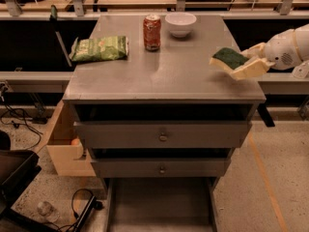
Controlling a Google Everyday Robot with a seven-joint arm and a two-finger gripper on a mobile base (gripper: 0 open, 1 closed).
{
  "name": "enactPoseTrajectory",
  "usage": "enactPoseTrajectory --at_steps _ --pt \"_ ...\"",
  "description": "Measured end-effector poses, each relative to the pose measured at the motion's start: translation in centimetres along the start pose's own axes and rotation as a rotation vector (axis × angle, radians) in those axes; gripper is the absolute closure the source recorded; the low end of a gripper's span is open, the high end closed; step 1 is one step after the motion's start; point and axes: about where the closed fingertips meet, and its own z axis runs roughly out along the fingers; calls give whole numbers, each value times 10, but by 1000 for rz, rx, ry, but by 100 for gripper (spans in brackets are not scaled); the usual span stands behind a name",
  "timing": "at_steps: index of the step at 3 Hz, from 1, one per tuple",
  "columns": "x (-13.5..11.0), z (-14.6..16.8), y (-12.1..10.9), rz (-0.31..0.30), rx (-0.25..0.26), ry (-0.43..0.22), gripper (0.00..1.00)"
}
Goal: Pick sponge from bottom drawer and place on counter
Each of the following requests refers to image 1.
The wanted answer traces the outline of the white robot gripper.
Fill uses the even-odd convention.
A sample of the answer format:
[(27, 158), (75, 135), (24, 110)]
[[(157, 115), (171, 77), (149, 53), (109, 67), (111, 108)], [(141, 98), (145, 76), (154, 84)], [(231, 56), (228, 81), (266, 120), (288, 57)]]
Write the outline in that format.
[(230, 73), (235, 80), (261, 76), (271, 67), (287, 70), (304, 61), (304, 31), (301, 28), (287, 30), (273, 36), (267, 43), (255, 44), (240, 54), (252, 59)]

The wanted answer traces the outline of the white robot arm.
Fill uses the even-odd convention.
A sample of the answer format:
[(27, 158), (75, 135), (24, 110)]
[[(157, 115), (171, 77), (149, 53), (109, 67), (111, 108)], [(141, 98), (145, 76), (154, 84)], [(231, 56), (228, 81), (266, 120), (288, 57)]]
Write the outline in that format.
[(293, 68), (293, 77), (304, 79), (309, 73), (309, 24), (277, 34), (241, 54), (248, 61), (231, 72), (234, 79), (262, 76), (270, 68), (278, 71)]

